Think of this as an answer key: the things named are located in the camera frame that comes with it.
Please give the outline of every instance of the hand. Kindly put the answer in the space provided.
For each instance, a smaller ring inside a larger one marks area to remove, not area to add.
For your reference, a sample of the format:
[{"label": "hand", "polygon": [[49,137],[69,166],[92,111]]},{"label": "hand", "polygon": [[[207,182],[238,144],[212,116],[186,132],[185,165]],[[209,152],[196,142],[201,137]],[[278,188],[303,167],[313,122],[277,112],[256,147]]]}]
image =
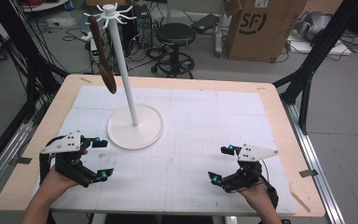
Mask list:
[{"label": "hand", "polygon": [[261,181],[255,183],[250,188],[239,189],[238,192],[256,211],[258,207],[263,205],[262,203],[271,203],[267,187]]},{"label": "hand", "polygon": [[75,181],[60,175],[55,170],[55,166],[53,166],[43,180],[42,185],[39,187],[37,193],[39,196],[53,203],[69,188],[72,188],[76,185],[78,184]]},{"label": "hand", "polygon": [[239,194],[242,195],[248,204],[257,212],[264,224],[281,223],[281,219],[269,198],[267,187],[261,181],[255,183],[248,189],[240,189]]}]

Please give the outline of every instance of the table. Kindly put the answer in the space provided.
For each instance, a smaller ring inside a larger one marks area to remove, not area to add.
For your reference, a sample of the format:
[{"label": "table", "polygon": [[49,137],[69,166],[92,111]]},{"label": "table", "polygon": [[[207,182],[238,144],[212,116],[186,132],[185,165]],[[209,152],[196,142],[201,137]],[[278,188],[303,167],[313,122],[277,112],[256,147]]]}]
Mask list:
[{"label": "table", "polygon": [[[185,89],[244,91],[258,93],[268,117],[269,127],[280,151],[282,165],[296,202],[295,217],[321,217],[324,207],[310,176],[301,177],[299,172],[308,167],[282,107],[276,89],[268,83],[227,82],[150,77],[131,77],[131,85],[152,89]],[[38,178],[38,154],[48,140],[55,137],[72,107],[78,91],[85,85],[103,85],[97,76],[71,75],[66,78],[46,116],[40,123],[23,157],[33,158],[28,165],[18,164],[0,194],[0,210],[24,210],[30,200]]]}]

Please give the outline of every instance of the tape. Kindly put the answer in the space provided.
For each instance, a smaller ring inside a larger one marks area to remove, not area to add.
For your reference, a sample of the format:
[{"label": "tape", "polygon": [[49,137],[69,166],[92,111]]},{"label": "tape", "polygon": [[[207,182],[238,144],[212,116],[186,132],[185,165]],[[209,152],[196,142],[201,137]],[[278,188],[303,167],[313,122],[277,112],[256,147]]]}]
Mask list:
[{"label": "tape", "polygon": [[317,175],[318,172],[316,172],[315,170],[305,170],[305,171],[301,171],[300,172],[300,175],[304,178],[304,177],[307,177],[307,176],[315,176]]}]

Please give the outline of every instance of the black pole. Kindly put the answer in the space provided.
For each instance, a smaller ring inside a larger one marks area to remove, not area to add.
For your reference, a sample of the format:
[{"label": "black pole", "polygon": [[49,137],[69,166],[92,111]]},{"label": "black pole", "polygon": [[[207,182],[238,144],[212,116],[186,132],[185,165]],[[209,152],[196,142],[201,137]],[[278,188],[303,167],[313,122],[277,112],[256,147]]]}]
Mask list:
[{"label": "black pole", "polygon": [[313,75],[357,15],[358,0],[344,0],[301,66],[293,74],[273,83],[278,88],[290,82],[285,92],[281,93],[281,99],[288,104],[293,105],[302,92],[298,124],[304,134],[307,134],[307,113]]}]

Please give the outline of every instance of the floor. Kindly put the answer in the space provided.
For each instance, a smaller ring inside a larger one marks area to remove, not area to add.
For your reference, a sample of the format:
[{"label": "floor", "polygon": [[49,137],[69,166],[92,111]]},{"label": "floor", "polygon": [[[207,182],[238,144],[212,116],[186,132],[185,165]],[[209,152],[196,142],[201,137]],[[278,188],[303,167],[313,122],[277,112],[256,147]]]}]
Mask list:
[{"label": "floor", "polygon": [[[38,18],[43,19],[49,13],[58,11],[61,13],[62,8],[41,13]],[[80,20],[82,10],[75,9],[70,14]],[[188,17],[180,11],[175,15],[179,15],[177,20],[188,21]],[[78,30],[68,29],[46,29],[43,36],[50,51],[67,70],[71,73],[90,73],[90,56],[84,48],[85,43],[78,39],[63,41],[68,33],[82,36]],[[307,56],[292,50],[281,55],[278,59],[281,63],[237,62],[229,61],[225,51],[219,58],[216,57],[213,48],[213,35],[198,35],[193,44],[183,49],[196,62],[193,71],[195,79],[271,83],[296,71]],[[148,62],[151,60],[143,59],[144,56],[145,52],[139,50],[131,56],[131,60],[127,59],[128,67],[134,68],[129,75],[165,78],[161,73],[150,72],[152,63]],[[345,222],[358,223],[358,53],[342,57],[339,61],[334,59],[326,58],[312,81],[308,132]],[[0,135],[24,102],[25,91],[11,60],[0,61]],[[9,166],[0,178],[0,191],[12,169]],[[21,216],[20,212],[0,211],[0,223],[20,222]],[[57,223],[89,222],[86,214],[59,213],[55,217]],[[216,217],[215,221],[221,222],[221,218]],[[256,218],[239,218],[240,224],[257,222]],[[292,218],[292,223],[329,221],[327,217]]]}]

